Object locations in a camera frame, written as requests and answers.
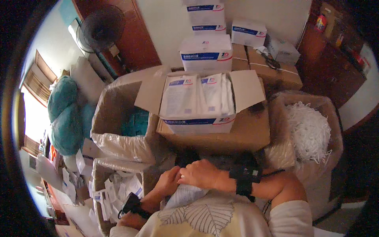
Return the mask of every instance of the blue stripe on box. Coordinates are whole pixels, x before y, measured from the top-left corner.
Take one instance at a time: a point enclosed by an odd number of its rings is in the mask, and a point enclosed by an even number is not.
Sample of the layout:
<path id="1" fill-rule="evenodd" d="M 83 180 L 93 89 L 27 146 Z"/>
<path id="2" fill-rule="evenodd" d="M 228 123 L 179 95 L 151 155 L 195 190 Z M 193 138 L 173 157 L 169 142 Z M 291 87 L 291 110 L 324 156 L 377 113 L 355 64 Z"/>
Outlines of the blue stripe on box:
<path id="1" fill-rule="evenodd" d="M 163 120 L 168 125 L 213 124 L 216 119 Z"/>
<path id="2" fill-rule="evenodd" d="M 191 53 L 182 54 L 182 60 L 196 61 L 196 60 L 217 60 L 220 53 Z"/>
<path id="3" fill-rule="evenodd" d="M 187 11 L 209 11 L 213 10 L 214 5 L 188 6 Z"/>
<path id="4" fill-rule="evenodd" d="M 139 188 L 138 189 L 138 191 L 135 193 L 135 195 L 137 195 L 138 196 L 138 194 L 140 194 L 142 192 L 142 189 L 141 188 Z"/>
<path id="5" fill-rule="evenodd" d="M 193 26 L 192 30 L 216 30 L 217 25 L 197 25 Z"/>
<path id="6" fill-rule="evenodd" d="M 246 29 L 246 28 L 242 28 L 242 27 L 237 27 L 237 26 L 233 26 L 232 30 L 236 31 L 236 32 L 242 32 L 242 33 L 246 33 L 246 34 L 251 34 L 251 35 L 257 35 L 257 33 L 258 33 L 258 31 L 256 31 L 256 30 L 250 30 L 250 29 Z"/>
<path id="7" fill-rule="evenodd" d="M 174 81 L 170 82 L 169 86 L 177 86 L 177 85 L 183 85 L 184 80 Z"/>

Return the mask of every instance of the leaf pattern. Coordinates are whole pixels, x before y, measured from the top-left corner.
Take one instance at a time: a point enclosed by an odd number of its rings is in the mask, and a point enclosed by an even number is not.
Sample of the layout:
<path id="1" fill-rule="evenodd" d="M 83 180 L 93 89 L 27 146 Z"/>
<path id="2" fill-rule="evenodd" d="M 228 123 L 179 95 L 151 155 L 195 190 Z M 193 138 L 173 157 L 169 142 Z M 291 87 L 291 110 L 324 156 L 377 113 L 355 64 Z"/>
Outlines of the leaf pattern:
<path id="1" fill-rule="evenodd" d="M 167 224 L 182 224 L 184 219 L 184 212 L 187 207 L 180 207 L 174 209 L 163 210 L 158 213 L 158 218 L 161 220 L 162 225 Z"/>
<path id="2" fill-rule="evenodd" d="M 181 224 L 189 225 L 199 232 L 220 236 L 221 231 L 231 222 L 233 217 L 233 204 L 228 205 L 190 205 L 186 207 L 161 211 L 158 218 L 161 225 Z"/>

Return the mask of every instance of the sunlight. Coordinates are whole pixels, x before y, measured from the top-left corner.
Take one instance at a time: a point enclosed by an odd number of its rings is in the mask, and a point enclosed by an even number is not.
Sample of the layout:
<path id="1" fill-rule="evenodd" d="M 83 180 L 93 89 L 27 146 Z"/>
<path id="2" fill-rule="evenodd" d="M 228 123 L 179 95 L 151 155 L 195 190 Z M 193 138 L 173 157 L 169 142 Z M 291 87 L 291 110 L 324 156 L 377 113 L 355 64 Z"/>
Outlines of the sunlight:
<path id="1" fill-rule="evenodd" d="M 40 142 L 44 137 L 45 129 L 50 127 L 49 114 L 40 102 L 38 102 L 29 91 L 22 86 L 25 100 L 25 135 Z"/>

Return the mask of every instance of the person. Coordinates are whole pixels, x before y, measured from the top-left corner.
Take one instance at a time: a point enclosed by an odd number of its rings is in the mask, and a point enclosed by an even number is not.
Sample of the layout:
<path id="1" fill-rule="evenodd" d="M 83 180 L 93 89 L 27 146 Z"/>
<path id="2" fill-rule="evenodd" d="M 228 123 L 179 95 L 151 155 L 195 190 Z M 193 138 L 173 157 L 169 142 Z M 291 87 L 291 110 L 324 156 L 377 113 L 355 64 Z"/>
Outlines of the person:
<path id="1" fill-rule="evenodd" d="M 263 174 L 273 172 L 266 169 Z M 210 189 L 193 203 L 159 211 L 160 202 L 179 184 Z M 252 196 L 271 200 L 266 220 L 246 197 L 236 195 L 236 180 L 208 160 L 195 161 L 163 173 L 155 188 L 141 199 L 141 208 L 153 215 L 145 220 L 127 213 L 110 237 L 131 236 L 313 236 L 312 215 L 303 185 L 296 176 L 281 172 L 252 183 Z"/>

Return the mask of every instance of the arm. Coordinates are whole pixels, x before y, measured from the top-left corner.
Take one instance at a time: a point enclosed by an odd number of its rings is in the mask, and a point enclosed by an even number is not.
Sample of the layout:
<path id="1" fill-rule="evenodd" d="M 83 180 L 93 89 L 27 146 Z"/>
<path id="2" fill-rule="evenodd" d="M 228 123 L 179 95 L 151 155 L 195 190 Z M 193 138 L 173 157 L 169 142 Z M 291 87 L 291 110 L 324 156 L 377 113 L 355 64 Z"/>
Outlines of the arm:
<path id="1" fill-rule="evenodd" d="M 175 166 L 160 176 L 154 189 L 141 199 L 141 208 L 143 210 L 149 213 L 159 211 L 161 201 L 166 196 L 174 194 L 178 188 L 177 181 L 180 179 L 179 170 L 180 167 Z M 147 220 L 143 219 L 140 215 L 128 212 L 120 219 L 117 226 L 126 226 L 140 230 L 146 222 Z"/>
<path id="2" fill-rule="evenodd" d="M 275 171 L 274 169 L 264 170 L 264 174 Z M 207 160 L 196 161 L 186 168 L 182 168 L 180 173 L 184 175 L 179 179 L 179 184 L 190 184 L 200 188 L 217 189 L 225 192 L 236 192 L 236 180 L 229 178 L 228 171 L 217 169 Z M 297 177 L 288 172 L 262 178 L 259 184 L 252 184 L 252 196 L 272 200 L 271 207 L 294 200 L 306 201 L 306 194 L 303 185 Z"/>

